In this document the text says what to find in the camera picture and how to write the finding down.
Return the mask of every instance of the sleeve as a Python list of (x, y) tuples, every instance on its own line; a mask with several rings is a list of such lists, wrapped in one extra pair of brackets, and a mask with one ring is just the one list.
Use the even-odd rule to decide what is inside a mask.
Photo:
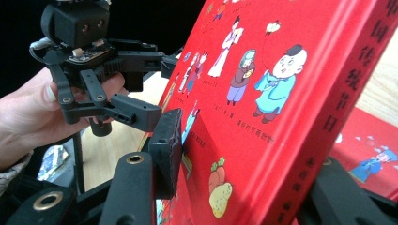
[(264, 73), (264, 75), (261, 77), (260, 81), (258, 81), (254, 85), (254, 89), (257, 91), (263, 91), (268, 86), (268, 76), (269, 76), (269, 70), (267, 70)]
[(28, 153), (23, 158), (21, 158), (15, 165), (10, 167), (8, 170), (0, 172), (0, 196), (2, 196), (12, 179), (18, 176), (21, 171), (26, 167), (29, 163), (30, 158), (32, 157), (33, 152)]
[(290, 92), (293, 89), (293, 86), (295, 85), (295, 82), (295, 76), (292, 76), (286, 80), (279, 80), (278, 85), (274, 89), (272, 89), (268, 98), (273, 100), (288, 98)]

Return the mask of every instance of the wooden table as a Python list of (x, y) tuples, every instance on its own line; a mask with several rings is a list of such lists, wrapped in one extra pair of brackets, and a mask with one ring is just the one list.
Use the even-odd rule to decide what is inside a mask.
[[(395, 32), (388, 48), (358, 100), (357, 107), (398, 127), (398, 32)], [(156, 73), (144, 82), (144, 92), (130, 94), (158, 104), (168, 80)], [(136, 151), (144, 135), (143, 131), (113, 122), (113, 131), (106, 137), (96, 137), (88, 128), (83, 137), (85, 189), (108, 181), (114, 175), (118, 160)]]

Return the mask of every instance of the red book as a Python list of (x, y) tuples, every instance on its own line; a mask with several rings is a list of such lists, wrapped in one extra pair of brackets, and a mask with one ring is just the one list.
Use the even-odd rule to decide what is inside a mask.
[(161, 98), (164, 110), (183, 110), (184, 154), (158, 222), (291, 223), (397, 27), (397, 7), (206, 1)]
[(355, 108), (330, 155), (357, 184), (398, 202), (398, 127)]

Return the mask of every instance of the mounting hole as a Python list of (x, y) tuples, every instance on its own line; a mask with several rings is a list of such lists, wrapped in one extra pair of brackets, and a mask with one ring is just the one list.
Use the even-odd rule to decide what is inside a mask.
[(102, 27), (105, 22), (103, 20), (99, 20), (97, 23), (97, 27)]
[(33, 208), (37, 211), (47, 210), (60, 203), (63, 197), (62, 191), (51, 191), (36, 199)]
[(85, 33), (85, 34), (86, 34), (89, 30), (90, 30), (90, 26), (87, 25), (87, 24), (85, 24), (85, 25), (82, 27), (82, 32)]
[(70, 97), (64, 97), (62, 98), (62, 101), (65, 103), (70, 102)]
[(127, 158), (127, 162), (129, 164), (138, 164), (140, 162), (144, 161), (144, 157), (143, 156), (138, 156), (138, 155), (134, 155), (131, 157)]

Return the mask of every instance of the book spine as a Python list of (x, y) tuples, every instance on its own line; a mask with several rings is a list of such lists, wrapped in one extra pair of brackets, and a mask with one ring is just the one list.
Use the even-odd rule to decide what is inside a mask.
[(263, 224), (290, 224), (293, 221), (338, 133), (396, 30), (397, 8), (398, 1), (375, 3), (309, 135), (300, 147), (297, 160), (279, 188), (274, 203), (266, 212)]

